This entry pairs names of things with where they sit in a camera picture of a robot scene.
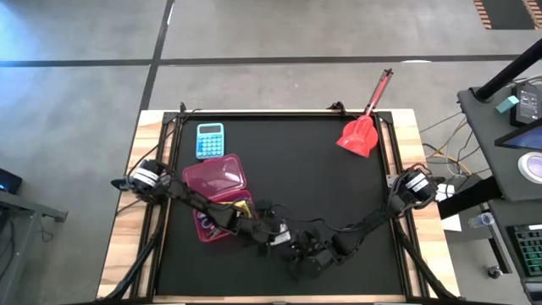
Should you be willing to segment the small teal block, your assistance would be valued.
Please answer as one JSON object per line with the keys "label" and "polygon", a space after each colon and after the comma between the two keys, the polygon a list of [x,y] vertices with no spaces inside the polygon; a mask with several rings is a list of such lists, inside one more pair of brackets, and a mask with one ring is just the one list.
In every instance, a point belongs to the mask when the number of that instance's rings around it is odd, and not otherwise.
{"label": "small teal block", "polygon": [[506,99],[504,99],[502,102],[500,102],[495,109],[500,113],[503,114],[512,108],[514,108],[519,103],[519,100],[515,96],[509,96]]}

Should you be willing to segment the black power adapter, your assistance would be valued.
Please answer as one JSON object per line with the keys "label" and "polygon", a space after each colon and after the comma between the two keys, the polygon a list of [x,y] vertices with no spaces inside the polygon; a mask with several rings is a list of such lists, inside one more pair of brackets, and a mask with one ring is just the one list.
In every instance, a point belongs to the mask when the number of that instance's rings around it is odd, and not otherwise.
{"label": "black power adapter", "polygon": [[518,100],[510,114],[512,126],[521,127],[542,118],[542,93],[537,86],[519,83],[512,88],[512,95]]}

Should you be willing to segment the dark screen device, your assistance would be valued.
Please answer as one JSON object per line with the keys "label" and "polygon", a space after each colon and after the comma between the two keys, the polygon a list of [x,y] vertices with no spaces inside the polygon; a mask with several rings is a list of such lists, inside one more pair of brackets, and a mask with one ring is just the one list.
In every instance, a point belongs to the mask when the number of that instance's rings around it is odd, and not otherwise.
{"label": "dark screen device", "polygon": [[0,191],[17,194],[23,179],[5,169],[0,169]]}

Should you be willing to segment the dark grey side desk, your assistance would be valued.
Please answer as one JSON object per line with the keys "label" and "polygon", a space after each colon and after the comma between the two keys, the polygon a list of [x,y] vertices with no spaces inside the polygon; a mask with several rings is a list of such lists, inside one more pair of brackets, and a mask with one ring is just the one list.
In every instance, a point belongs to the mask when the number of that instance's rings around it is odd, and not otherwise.
{"label": "dark grey side desk", "polygon": [[528,150],[495,146],[495,140],[516,129],[509,124],[507,114],[496,110],[496,106],[511,94],[511,88],[504,88],[487,103],[482,103],[471,89],[467,89],[458,92],[457,98],[503,197],[510,201],[539,200],[542,199],[542,185],[527,180],[517,167],[518,159]]}

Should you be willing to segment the backlit computer keyboard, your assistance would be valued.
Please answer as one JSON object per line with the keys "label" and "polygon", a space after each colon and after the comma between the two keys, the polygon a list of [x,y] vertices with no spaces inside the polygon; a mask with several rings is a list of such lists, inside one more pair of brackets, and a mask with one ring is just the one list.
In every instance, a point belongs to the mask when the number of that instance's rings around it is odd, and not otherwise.
{"label": "backlit computer keyboard", "polygon": [[542,276],[542,224],[508,226],[506,232],[525,275]]}

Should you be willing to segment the white round puck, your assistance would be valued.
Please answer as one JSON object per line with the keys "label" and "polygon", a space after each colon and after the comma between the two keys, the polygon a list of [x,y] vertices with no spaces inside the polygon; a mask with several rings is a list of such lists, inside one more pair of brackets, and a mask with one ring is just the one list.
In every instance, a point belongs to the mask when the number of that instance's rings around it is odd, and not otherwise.
{"label": "white round puck", "polygon": [[528,152],[517,161],[520,174],[534,184],[542,185],[542,152]]}

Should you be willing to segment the dark keyboard shelf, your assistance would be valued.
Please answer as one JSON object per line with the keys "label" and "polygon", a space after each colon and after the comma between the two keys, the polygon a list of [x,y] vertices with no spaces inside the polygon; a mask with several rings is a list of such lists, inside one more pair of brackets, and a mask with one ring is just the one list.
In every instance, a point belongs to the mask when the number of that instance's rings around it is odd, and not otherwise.
{"label": "dark keyboard shelf", "polygon": [[495,223],[489,227],[490,245],[504,274],[517,274],[523,292],[531,305],[542,305],[542,276],[527,277],[514,251],[506,228],[514,225],[542,224],[542,201],[509,202],[490,200],[481,205],[484,212],[491,212]]}

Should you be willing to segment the black table support strut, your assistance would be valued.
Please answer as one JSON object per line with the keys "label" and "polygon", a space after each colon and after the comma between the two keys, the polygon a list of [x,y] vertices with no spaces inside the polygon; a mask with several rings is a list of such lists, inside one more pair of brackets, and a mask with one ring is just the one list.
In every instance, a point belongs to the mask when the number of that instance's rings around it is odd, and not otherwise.
{"label": "black table support strut", "polygon": [[418,253],[415,246],[410,242],[408,236],[402,229],[402,226],[398,220],[393,221],[395,228],[395,237],[399,244],[407,251],[411,257],[417,271],[421,273],[423,278],[427,281],[429,286],[433,289],[434,293],[440,300],[458,300],[458,297],[449,292],[444,285],[437,279],[429,266],[424,262],[422,256]]}
{"label": "black table support strut", "polygon": [[[124,213],[115,218],[98,300],[136,302],[153,298],[153,281],[162,251],[168,209],[167,203],[147,205],[136,208],[132,220],[123,220]],[[138,236],[122,233],[131,223],[141,226]]]}

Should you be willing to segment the black desk crossbar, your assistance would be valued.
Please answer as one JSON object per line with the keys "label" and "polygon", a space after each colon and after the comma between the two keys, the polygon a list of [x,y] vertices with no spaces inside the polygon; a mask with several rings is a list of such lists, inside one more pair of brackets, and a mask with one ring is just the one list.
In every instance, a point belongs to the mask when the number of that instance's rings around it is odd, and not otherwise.
{"label": "black desk crossbar", "polygon": [[463,210],[501,197],[501,189],[494,176],[481,179],[478,175],[471,175],[451,197],[438,203],[440,218],[447,219]]}

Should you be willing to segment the dark rug with striped edges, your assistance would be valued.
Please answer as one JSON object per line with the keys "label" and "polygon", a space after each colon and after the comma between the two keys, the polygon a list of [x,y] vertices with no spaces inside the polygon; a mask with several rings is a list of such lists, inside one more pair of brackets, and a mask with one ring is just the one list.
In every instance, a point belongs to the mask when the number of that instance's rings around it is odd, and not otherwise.
{"label": "dark rug with striped edges", "polygon": [[535,0],[473,0],[486,30],[539,30],[542,12]]}

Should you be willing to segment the clear water bottle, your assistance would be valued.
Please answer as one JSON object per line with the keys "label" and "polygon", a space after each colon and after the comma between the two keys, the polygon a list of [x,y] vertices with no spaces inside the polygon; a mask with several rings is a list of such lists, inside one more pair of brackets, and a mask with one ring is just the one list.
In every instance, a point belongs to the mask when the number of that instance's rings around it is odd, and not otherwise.
{"label": "clear water bottle", "polygon": [[491,212],[484,212],[469,219],[468,225],[473,229],[491,226],[495,223],[495,218]]}

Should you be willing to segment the black round pole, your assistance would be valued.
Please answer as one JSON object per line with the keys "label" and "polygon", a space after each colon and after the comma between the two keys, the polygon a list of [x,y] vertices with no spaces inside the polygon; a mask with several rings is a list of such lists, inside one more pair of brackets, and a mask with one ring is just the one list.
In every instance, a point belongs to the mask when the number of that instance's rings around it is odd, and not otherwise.
{"label": "black round pole", "polygon": [[501,72],[481,86],[473,95],[481,103],[486,103],[490,97],[504,88],[526,69],[542,58],[542,38],[509,63]]}

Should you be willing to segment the grey metal desk frame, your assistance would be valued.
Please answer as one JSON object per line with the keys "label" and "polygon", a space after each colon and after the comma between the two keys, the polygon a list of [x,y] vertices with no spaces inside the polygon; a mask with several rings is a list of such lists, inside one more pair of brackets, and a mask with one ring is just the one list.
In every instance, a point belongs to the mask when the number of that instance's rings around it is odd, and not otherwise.
{"label": "grey metal desk frame", "polygon": [[64,222],[67,215],[67,211],[0,191],[0,305],[14,299],[41,219]]}

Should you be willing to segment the white paper sheet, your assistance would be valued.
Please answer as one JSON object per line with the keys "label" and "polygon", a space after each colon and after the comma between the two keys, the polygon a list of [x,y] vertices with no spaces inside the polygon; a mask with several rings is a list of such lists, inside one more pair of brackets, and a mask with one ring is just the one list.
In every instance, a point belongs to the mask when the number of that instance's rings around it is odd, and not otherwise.
{"label": "white paper sheet", "polygon": [[[437,189],[437,194],[435,200],[437,203],[444,201],[445,199],[451,198],[455,194],[455,187],[449,184],[439,184]],[[461,220],[458,214],[450,216],[446,219],[441,220],[441,224],[444,230],[461,232]]]}

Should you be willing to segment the light blue calculator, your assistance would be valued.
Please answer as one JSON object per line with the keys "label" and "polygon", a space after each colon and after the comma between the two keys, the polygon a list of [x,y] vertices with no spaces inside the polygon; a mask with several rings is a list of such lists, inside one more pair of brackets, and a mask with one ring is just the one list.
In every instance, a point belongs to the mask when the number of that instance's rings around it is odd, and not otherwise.
{"label": "light blue calculator", "polygon": [[206,123],[197,126],[197,159],[221,158],[224,156],[224,147],[224,125],[222,123]]}

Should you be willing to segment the dark tablet screen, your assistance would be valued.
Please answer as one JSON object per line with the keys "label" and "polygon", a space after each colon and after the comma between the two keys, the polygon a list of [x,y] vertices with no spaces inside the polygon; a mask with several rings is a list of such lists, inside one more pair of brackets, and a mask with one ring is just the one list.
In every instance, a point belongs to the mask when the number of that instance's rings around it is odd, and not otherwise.
{"label": "dark tablet screen", "polygon": [[542,152],[542,127],[523,132],[516,136],[502,137],[495,141],[497,147],[528,149]]}

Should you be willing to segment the pink plastic pencil case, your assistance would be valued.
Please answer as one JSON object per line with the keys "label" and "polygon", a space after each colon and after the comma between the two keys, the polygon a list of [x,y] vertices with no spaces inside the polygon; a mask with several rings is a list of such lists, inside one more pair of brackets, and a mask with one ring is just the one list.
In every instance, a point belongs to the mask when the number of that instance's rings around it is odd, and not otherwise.
{"label": "pink plastic pencil case", "polygon": [[200,192],[220,209],[231,206],[231,202],[247,200],[255,216],[251,193],[246,189],[247,181],[241,161],[235,154],[209,159],[183,170],[183,181]]}

